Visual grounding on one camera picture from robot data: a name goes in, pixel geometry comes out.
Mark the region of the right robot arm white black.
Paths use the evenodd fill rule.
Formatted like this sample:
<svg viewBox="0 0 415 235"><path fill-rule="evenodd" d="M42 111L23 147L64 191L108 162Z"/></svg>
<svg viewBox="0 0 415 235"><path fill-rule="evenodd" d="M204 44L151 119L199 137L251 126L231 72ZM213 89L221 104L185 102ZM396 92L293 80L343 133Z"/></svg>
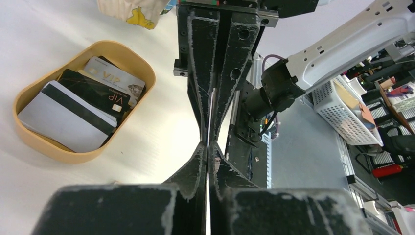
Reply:
<svg viewBox="0 0 415 235"><path fill-rule="evenodd" d="M177 5L179 58L174 72L186 76L188 97L201 140L172 177L182 187L205 184L210 161L223 159L220 126L234 93L241 88L266 27L281 18L313 12L316 0L180 0ZM260 139L250 125L415 29L412 0L376 0L308 48L265 70L262 87L242 105L242 134Z"/></svg>

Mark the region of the white magnetic stripe card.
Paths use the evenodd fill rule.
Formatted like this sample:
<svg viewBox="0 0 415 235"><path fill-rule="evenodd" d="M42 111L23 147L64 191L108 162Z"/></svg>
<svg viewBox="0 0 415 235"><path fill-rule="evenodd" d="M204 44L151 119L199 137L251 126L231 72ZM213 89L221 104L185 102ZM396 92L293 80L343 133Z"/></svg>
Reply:
<svg viewBox="0 0 415 235"><path fill-rule="evenodd" d="M97 150L117 127L104 114L55 80L18 113L27 129L59 142L76 153Z"/></svg>

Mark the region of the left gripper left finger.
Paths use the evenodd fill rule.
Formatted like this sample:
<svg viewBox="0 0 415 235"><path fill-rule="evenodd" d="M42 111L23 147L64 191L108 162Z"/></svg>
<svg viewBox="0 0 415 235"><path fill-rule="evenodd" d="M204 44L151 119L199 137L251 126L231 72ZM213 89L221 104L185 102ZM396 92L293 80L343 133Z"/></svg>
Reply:
<svg viewBox="0 0 415 235"><path fill-rule="evenodd" d="M162 184L72 185L58 189L35 235L203 235L206 157L201 142Z"/></svg>

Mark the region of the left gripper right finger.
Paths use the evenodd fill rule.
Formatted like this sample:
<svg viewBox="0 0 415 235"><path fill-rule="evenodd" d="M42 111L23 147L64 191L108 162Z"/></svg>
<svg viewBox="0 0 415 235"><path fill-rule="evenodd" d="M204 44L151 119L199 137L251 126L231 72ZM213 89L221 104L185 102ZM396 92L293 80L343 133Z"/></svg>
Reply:
<svg viewBox="0 0 415 235"><path fill-rule="evenodd" d="M208 149L210 229L214 235L369 235L351 196L326 188L259 188Z"/></svg>

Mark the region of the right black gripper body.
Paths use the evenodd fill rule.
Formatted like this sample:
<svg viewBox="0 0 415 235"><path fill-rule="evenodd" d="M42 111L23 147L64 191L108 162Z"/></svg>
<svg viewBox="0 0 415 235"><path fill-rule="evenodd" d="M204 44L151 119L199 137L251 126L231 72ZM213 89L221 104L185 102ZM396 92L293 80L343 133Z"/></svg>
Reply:
<svg viewBox="0 0 415 235"><path fill-rule="evenodd" d="M317 0L179 0L176 5L179 58L174 62L173 74L187 77L187 17L193 7L218 11L226 16L231 12L256 14L260 19L260 33L265 27L276 27L279 19L314 12Z"/></svg>

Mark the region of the black VIP credit card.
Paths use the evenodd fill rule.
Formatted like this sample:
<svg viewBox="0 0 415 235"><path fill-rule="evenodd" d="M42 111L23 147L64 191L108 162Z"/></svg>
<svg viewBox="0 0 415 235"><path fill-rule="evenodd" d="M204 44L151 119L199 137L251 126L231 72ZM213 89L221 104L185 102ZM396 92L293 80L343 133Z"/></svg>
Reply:
<svg viewBox="0 0 415 235"><path fill-rule="evenodd" d="M79 72L65 69L57 81L90 105L114 117L118 124L131 107L130 95Z"/></svg>

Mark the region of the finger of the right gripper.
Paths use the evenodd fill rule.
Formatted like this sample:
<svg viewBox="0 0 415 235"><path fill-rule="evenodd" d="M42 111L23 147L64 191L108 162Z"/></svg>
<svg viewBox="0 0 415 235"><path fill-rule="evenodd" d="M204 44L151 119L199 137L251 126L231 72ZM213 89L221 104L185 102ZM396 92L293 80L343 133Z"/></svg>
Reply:
<svg viewBox="0 0 415 235"><path fill-rule="evenodd" d="M259 16L249 13L232 13L227 26L226 42L220 47L221 59L213 101L210 134L212 142L218 140L224 116L258 36Z"/></svg>
<svg viewBox="0 0 415 235"><path fill-rule="evenodd" d="M216 11L206 8L191 8L187 18L187 26L191 77L200 115L201 141L208 143L219 15Z"/></svg>

